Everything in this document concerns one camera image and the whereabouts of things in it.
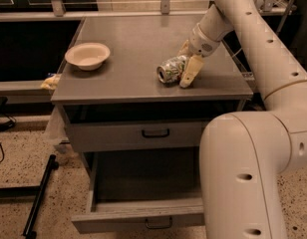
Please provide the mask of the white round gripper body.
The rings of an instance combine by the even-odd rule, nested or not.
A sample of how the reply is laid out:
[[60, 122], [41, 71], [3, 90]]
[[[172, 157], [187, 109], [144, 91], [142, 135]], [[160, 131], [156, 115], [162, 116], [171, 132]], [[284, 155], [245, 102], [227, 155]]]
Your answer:
[[197, 23], [192, 29], [188, 39], [188, 49], [194, 55], [210, 56], [219, 46], [219, 43], [208, 38]]

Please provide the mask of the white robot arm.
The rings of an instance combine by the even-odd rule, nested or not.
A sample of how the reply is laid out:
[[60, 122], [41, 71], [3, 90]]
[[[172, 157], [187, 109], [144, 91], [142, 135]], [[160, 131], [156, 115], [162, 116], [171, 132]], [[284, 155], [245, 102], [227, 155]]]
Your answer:
[[199, 147], [207, 239], [287, 239], [278, 174], [307, 165], [307, 73], [254, 0], [214, 0], [186, 49], [197, 54], [237, 35], [264, 102], [262, 112], [213, 119]]

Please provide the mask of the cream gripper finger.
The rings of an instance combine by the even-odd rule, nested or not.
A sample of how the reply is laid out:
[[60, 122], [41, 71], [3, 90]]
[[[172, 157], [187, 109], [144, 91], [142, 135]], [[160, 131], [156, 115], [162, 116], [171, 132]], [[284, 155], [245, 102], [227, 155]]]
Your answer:
[[179, 56], [191, 56], [192, 52], [189, 50], [189, 41], [185, 40], [182, 44], [181, 48], [179, 49], [178, 53]]
[[188, 88], [204, 65], [204, 59], [200, 55], [191, 56], [185, 64], [179, 85]]

